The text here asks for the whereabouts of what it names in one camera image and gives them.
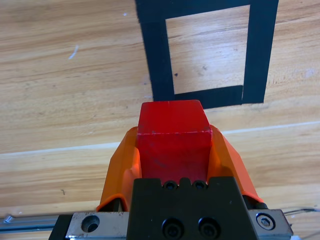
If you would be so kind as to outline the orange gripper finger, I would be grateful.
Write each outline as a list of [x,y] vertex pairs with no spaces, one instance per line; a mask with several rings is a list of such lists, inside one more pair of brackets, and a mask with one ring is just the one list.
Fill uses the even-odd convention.
[[117,200],[123,211],[130,210],[134,180],[142,177],[137,131],[137,127],[127,131],[110,159],[97,212],[113,212]]
[[212,177],[234,177],[242,195],[262,203],[240,154],[228,142],[221,131],[211,125],[212,139],[209,154],[207,179]]

